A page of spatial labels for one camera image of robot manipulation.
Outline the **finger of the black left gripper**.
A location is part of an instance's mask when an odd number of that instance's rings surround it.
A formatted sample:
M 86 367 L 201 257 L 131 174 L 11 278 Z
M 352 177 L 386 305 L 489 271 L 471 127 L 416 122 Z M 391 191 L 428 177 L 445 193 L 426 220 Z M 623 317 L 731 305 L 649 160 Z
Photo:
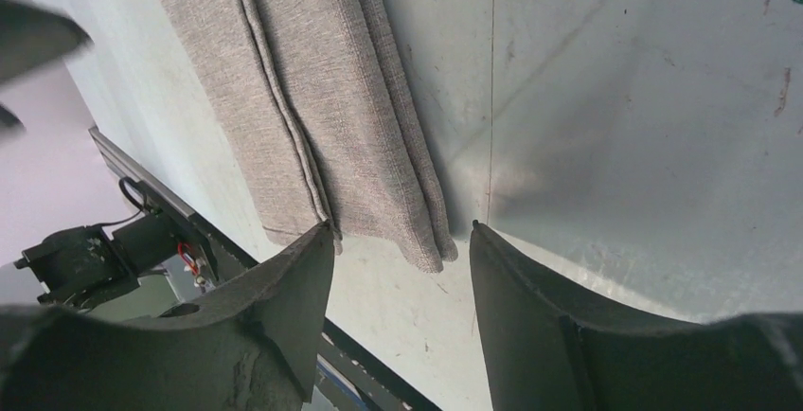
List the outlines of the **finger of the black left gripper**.
M 1 135 L 17 135 L 26 130 L 24 123 L 6 106 L 0 106 Z
M 20 0 L 1 0 L 1 83 L 91 44 L 73 19 Z

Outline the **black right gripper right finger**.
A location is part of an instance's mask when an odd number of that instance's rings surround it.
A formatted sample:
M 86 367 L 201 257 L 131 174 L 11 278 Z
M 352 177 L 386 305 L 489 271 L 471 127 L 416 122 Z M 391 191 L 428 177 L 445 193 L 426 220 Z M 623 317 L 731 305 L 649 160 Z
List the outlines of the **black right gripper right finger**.
M 802 317 L 698 324 L 616 302 L 483 223 L 473 295 L 496 410 L 798 410 Z

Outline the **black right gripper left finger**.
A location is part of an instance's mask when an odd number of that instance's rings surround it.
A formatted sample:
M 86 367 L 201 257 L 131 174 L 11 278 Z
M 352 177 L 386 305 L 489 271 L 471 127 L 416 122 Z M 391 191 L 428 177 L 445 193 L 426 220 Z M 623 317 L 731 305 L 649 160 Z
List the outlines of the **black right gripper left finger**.
M 320 223 L 156 317 L 1 310 L 5 410 L 298 410 L 312 399 L 334 266 Z

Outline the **grey cloth napkin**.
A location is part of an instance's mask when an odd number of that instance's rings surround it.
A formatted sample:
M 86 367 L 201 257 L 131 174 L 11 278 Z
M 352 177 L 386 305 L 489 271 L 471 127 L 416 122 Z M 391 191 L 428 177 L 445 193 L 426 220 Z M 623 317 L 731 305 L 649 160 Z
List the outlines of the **grey cloth napkin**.
M 383 0 L 159 0 L 268 239 L 313 225 L 457 257 Z

